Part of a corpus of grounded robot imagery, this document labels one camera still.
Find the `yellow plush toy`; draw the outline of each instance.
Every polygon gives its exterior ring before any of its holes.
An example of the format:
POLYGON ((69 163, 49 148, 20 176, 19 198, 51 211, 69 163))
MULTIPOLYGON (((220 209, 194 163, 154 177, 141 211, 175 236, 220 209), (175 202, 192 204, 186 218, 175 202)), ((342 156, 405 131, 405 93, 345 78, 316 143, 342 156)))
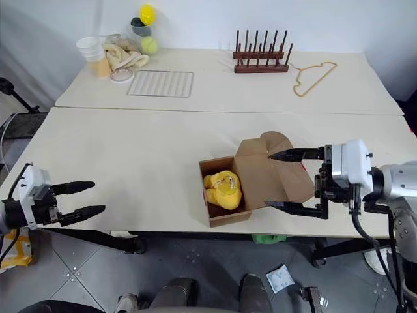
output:
POLYGON ((221 171, 216 175, 207 175, 203 180, 206 199, 227 210, 236 209, 242 199, 240 181, 231 171, 221 171))

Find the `box flap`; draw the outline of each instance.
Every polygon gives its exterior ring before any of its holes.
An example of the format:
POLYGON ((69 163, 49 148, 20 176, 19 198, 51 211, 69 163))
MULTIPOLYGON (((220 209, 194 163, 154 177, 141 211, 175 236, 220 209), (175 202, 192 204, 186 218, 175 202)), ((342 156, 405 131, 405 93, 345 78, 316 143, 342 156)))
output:
POLYGON ((242 141, 235 163, 249 209, 265 207, 267 200, 304 202, 314 195, 313 182, 300 162, 268 158, 292 147, 279 132, 265 132, 260 138, 242 141))

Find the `cable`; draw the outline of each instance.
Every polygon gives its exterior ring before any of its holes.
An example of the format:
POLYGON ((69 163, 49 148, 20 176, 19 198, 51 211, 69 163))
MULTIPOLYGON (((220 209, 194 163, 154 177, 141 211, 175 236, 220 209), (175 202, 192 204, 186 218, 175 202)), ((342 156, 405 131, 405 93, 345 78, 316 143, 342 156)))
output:
POLYGON ((14 180, 13 185, 11 186, 10 190, 8 191, 8 196, 7 196, 7 199, 12 199, 12 198, 13 198, 13 192, 14 192, 14 189, 16 188, 16 186, 17 186, 17 184, 18 184, 19 180, 22 178, 23 173, 25 172, 26 168, 27 168, 29 165, 32 165, 32 164, 30 164, 30 163, 26 163, 26 164, 25 164, 25 166, 24 166, 24 167, 22 168, 22 170, 20 171, 19 175, 18 175, 18 176, 16 177, 16 179, 14 180))
POLYGON ((385 262, 382 258, 381 255, 381 251, 379 250, 379 242, 378 240, 370 237, 365 231, 364 229, 361 227, 360 223, 359 223, 359 214, 354 214, 352 213, 352 221, 353 221, 353 226, 355 227, 355 229, 358 231, 358 233, 369 243, 371 243, 373 245, 373 248, 375 249, 375 252, 377 253, 377 257, 379 262, 381 263, 382 268, 384 269, 384 273, 386 275, 386 278, 388 279, 388 282, 390 283, 392 289, 394 290, 395 294, 397 294, 397 288, 395 288, 394 283, 392 282, 390 273, 388 272, 388 269, 386 268, 385 262))
POLYGON ((3 129, 3 133, 1 135, 1 139, 0 139, 0 154, 1 154, 1 161, 3 162, 3 164, 5 165, 5 169, 7 171, 7 173, 9 174, 10 171, 8 170, 6 161, 5 161, 5 156, 3 155, 3 138, 5 137, 5 133, 6 130, 9 126, 9 124, 13 121, 13 119, 15 118, 16 115, 18 115, 19 113, 15 113, 12 117, 10 117, 10 119, 8 120, 7 124, 5 125, 5 129, 3 129))
POLYGON ((369 243, 373 245, 373 248, 375 249, 375 252, 377 253, 377 257, 379 260, 379 263, 381 263, 382 269, 384 270, 384 273, 386 275, 386 278, 388 279, 388 282, 390 283, 392 289, 394 290, 395 294, 397 295, 398 303, 401 302, 401 298, 398 297, 397 288, 395 288, 394 283, 392 282, 390 272, 386 268, 385 262, 382 258, 381 251, 379 250, 379 242, 375 238, 372 238, 369 236, 364 229, 361 227, 359 222, 359 209, 360 209, 360 185, 353 185, 351 190, 351 199, 353 199, 353 207, 351 206, 352 201, 349 202, 349 209, 351 210, 352 214, 352 223, 357 232, 369 243))
POLYGON ((398 307, 404 310, 404 298, 403 298, 403 290, 401 285, 401 277, 399 275, 399 266, 398 266, 398 258, 397 258, 397 248, 395 247, 395 238, 394 238, 394 215, 391 211, 387 212, 388 214, 388 232, 390 234, 390 248, 392 253, 392 263, 394 264, 394 271, 395 271, 395 282, 397 283, 397 298, 398 298, 398 307))
POLYGON ((6 255, 8 254, 8 252, 12 249, 12 247, 14 246, 14 244, 16 243, 16 241, 18 240, 20 235, 20 228, 18 228, 16 230, 16 235, 14 236, 12 242, 9 244, 9 246, 7 247, 7 249, 3 252, 3 254, 0 256, 0 268, 1 268, 1 262, 3 262, 4 258, 6 257, 6 255))
POLYGON ((3 249, 3 241, 5 240, 5 236, 2 235, 0 236, 0 253, 1 253, 1 249, 3 249))

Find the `white wall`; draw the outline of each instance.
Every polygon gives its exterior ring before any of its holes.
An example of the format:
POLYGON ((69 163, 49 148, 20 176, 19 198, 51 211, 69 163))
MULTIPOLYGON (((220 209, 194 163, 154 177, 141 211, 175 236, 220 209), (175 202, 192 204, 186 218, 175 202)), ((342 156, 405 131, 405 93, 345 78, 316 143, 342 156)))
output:
MULTIPOLYGON (((146 1, 0 0, 0 75, 51 106, 83 66, 77 39, 124 32, 146 1)), ((297 50, 365 52, 387 90, 417 88, 415 0, 149 0, 168 48, 234 48, 236 29, 288 29, 297 50)))

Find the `yellow object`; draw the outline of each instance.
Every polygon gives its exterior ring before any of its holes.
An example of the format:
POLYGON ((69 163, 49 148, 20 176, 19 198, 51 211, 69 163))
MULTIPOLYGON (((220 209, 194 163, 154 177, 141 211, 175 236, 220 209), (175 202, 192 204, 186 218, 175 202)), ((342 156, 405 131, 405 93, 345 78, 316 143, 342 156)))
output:
POLYGON ((87 66, 99 78, 106 78, 111 74, 109 62, 105 57, 97 61, 89 61, 87 66))
POLYGON ((152 5, 143 5, 139 11, 139 18, 145 25, 155 22, 155 10, 152 5))
POLYGON ((141 46, 143 54, 154 55, 158 52, 158 43, 151 36, 144 37, 141 46))
MULTIPOLYGON (((4 253, 6 247, 13 241, 16 236, 16 230, 5 235, 3 249, 0 251, 4 253)), ((9 251, 9 253, 1 262, 0 273, 6 268, 13 266, 28 266, 32 262, 31 242, 29 240, 28 231, 22 228, 18 240, 9 251)))
POLYGON ((236 209, 242 199, 240 181, 231 171, 221 171, 216 175, 207 175, 203 179, 206 199, 227 210, 236 209))
POLYGON ((306 68, 298 68, 298 67, 295 67, 297 70, 298 70, 298 75, 297 75, 297 77, 295 78, 295 82, 296 82, 296 84, 295 85, 293 85, 293 91, 294 91, 294 93, 297 95, 297 96, 299 96, 299 97, 304 97, 306 94, 308 94, 315 86, 317 86, 317 84, 319 83, 319 82, 321 82, 322 80, 323 80, 323 78, 325 78, 327 75, 329 75, 329 73, 331 72, 331 71, 333 71, 336 67, 338 66, 338 64, 337 63, 335 63, 335 62, 330 62, 330 61, 327 61, 327 62, 322 62, 320 65, 312 65, 312 66, 310 66, 310 67, 306 67, 306 68), (300 87, 301 86, 301 82, 300 82, 300 76, 301 76, 301 73, 303 72, 303 71, 305 71, 305 70, 309 70, 309 69, 311 69, 311 68, 314 68, 314 67, 322 67, 324 64, 332 64, 333 65, 333 67, 330 69, 330 70, 328 70, 327 72, 325 72, 309 89, 307 89, 306 91, 304 91, 304 93, 298 93, 298 91, 296 90, 297 89, 297 87, 300 87))

